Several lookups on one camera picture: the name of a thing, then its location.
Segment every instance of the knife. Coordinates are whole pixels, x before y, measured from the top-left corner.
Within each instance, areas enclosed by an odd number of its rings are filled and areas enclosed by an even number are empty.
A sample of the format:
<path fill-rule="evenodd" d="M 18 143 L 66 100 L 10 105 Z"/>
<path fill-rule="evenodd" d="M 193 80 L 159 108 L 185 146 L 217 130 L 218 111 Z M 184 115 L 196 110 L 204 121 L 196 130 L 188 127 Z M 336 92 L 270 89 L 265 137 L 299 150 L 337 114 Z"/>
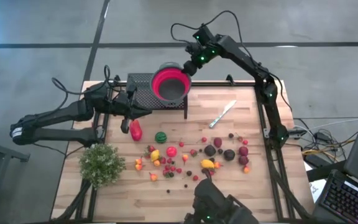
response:
<path fill-rule="evenodd" d="M 229 111 L 229 109 L 236 104 L 237 100 L 232 100 L 228 105 L 224 107 L 221 115 L 219 115 L 210 125 L 209 128 L 213 128 L 214 125 L 223 117 L 223 115 Z"/>

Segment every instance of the laptop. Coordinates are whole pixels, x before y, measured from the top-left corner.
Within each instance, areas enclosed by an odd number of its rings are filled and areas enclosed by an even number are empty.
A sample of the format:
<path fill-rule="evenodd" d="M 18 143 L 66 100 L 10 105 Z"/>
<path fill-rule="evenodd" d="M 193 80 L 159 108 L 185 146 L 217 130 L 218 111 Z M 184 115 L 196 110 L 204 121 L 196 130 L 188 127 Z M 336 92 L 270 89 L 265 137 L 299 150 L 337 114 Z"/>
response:
<path fill-rule="evenodd" d="M 338 223 L 358 224 L 358 135 L 344 170 L 346 174 L 331 171 L 313 216 Z"/>

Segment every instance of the knife handle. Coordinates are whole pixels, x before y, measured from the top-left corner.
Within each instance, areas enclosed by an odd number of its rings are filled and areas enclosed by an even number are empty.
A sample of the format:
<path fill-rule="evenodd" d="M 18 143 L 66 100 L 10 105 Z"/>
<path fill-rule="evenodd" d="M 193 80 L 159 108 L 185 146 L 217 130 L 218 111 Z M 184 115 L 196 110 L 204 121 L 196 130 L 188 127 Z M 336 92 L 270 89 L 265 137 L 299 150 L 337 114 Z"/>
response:
<path fill-rule="evenodd" d="M 213 128 L 214 125 L 219 121 L 219 119 L 221 119 L 223 117 L 223 114 L 221 114 L 220 116 L 218 116 L 214 121 L 212 121 L 212 123 L 209 125 L 209 128 Z"/>

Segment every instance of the keyboard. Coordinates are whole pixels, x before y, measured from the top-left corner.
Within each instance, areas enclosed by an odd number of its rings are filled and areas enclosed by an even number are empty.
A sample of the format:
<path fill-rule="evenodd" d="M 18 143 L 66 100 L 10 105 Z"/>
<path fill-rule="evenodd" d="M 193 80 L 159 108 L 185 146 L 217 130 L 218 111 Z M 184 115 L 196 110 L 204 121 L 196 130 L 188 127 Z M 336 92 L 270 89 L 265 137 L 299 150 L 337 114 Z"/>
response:
<path fill-rule="evenodd" d="M 343 174 L 334 174 L 328 179 L 329 187 L 324 188 L 320 205 L 343 220 L 358 223 L 358 187 Z"/>

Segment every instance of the wooden table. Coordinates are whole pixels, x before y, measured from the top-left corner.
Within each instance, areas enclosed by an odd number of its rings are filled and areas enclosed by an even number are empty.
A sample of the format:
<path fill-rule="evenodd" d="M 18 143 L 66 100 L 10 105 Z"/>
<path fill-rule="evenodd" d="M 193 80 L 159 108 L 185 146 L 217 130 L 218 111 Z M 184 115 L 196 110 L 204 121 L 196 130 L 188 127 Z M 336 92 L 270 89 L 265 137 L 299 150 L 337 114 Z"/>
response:
<path fill-rule="evenodd" d="M 97 82 L 85 82 L 83 88 L 95 83 Z M 213 129 L 209 129 L 209 123 L 231 100 L 237 100 L 237 103 Z M 277 97 L 277 105 L 283 124 L 287 128 L 292 128 L 294 125 L 292 113 L 281 96 Z M 183 111 L 154 111 L 151 115 L 139 119 L 143 130 L 140 142 L 134 142 L 130 134 L 121 132 L 121 119 L 119 116 L 110 116 L 106 143 L 119 148 L 120 155 L 126 158 L 127 170 L 122 172 L 121 179 L 116 184 L 98 190 L 93 219 L 95 222 L 183 221 L 186 213 L 194 212 L 191 206 L 194 188 L 199 181 L 192 181 L 189 177 L 184 178 L 185 172 L 176 174 L 172 179 L 166 179 L 162 175 L 163 167 L 154 167 L 145 159 L 144 169 L 136 171 L 135 159 L 138 159 L 150 144 L 159 149 L 163 156 L 166 156 L 165 150 L 168 146 L 175 146 L 178 149 L 178 155 L 175 158 L 177 167 L 181 167 L 184 171 L 191 170 L 204 178 L 201 173 L 200 160 L 208 157 L 203 153 L 194 158 L 190 157 L 184 166 L 181 155 L 189 154 L 191 149 L 197 151 L 200 148 L 203 149 L 206 144 L 199 141 L 203 136 L 208 138 L 207 143 L 215 137 L 220 137 L 223 139 L 223 149 L 237 151 L 241 143 L 229 139 L 227 136 L 229 133 L 238 133 L 249 140 L 250 172 L 243 173 L 242 166 L 237 162 L 238 156 L 234 161 L 226 162 L 223 156 L 216 154 L 216 160 L 222 162 L 224 167 L 213 175 L 214 184 L 224 195 L 231 194 L 239 199 L 251 209 L 259 221 L 277 220 L 253 88 L 193 87 L 188 95 L 188 119 L 183 119 Z M 91 121 L 74 123 L 76 129 L 89 126 L 91 126 Z M 154 135 L 158 131 L 166 132 L 168 141 L 165 144 L 159 145 L 154 142 Z M 185 143 L 184 147 L 178 146 L 180 139 Z M 78 146 L 80 146 L 79 143 L 71 142 L 68 152 Z M 314 205 L 301 152 L 294 146 L 285 146 L 282 151 L 291 191 L 306 210 L 311 212 Z M 52 218 L 63 213 L 80 189 L 81 175 L 78 156 L 82 152 L 81 150 L 72 154 L 64 163 Z M 157 174 L 158 181 L 151 182 L 149 172 Z M 281 190 L 280 198 L 286 216 L 287 210 Z M 89 201 L 86 198 L 84 215 L 88 211 L 88 204 Z"/>

